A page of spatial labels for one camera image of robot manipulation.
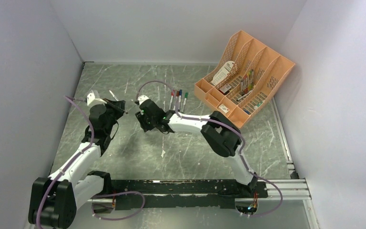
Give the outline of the white pen grey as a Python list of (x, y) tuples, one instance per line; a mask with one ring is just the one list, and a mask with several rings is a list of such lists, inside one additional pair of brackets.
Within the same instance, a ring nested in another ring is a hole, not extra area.
[(169, 102), (169, 110), (172, 109), (172, 105), (173, 105), (173, 101), (174, 101), (174, 95), (175, 95), (175, 90), (171, 91), (171, 98), (170, 98), (170, 102)]

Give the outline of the white pen brown end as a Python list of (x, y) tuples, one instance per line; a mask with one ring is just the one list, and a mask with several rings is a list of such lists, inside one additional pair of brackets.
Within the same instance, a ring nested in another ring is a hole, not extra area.
[(173, 110), (176, 109), (176, 104), (178, 103), (179, 94), (180, 94), (180, 91), (175, 91), (174, 102), (173, 102)]

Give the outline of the white pen blue cap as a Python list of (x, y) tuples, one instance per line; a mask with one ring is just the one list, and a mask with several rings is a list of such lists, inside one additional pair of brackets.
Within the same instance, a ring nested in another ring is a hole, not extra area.
[(183, 93), (183, 91), (182, 90), (179, 90), (178, 105), (177, 105), (178, 111), (180, 111), (180, 107), (181, 107), (182, 93)]

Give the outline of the white pen green end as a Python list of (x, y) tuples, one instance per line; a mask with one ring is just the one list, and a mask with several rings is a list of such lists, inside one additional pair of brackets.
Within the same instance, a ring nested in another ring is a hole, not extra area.
[(184, 99), (183, 99), (183, 105), (181, 107), (181, 112), (183, 113), (184, 112), (184, 109), (185, 109), (185, 105), (186, 105), (186, 102), (187, 102), (187, 98), (188, 98), (188, 92), (185, 93), (184, 95)]

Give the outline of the white pen red tip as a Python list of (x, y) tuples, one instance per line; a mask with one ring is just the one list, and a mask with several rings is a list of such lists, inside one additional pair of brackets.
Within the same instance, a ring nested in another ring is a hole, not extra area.
[(112, 90), (109, 90), (109, 93), (111, 94), (111, 96), (113, 97), (113, 99), (114, 99), (115, 101), (119, 101), (119, 99), (116, 97), (116, 95), (113, 93), (113, 91), (112, 91)]

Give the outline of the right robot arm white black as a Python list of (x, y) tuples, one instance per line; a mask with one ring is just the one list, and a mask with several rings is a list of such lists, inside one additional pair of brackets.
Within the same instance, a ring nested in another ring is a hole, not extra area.
[(248, 198), (256, 192), (258, 176), (242, 154), (245, 140), (240, 130), (221, 112), (188, 115), (173, 110), (164, 111), (145, 95), (136, 99), (135, 103), (140, 109), (135, 116), (143, 131), (156, 128), (164, 134), (200, 134), (217, 155), (231, 164), (239, 194)]

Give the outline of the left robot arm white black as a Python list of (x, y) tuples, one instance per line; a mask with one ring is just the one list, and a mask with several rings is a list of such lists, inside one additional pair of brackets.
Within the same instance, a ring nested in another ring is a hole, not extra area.
[(92, 171), (86, 178), (82, 176), (107, 150), (113, 126), (125, 114), (126, 101), (88, 98), (86, 103), (90, 109), (84, 115), (88, 126), (79, 147), (59, 169), (32, 184), (28, 222), (39, 229), (67, 229), (88, 199), (112, 194), (109, 173)]

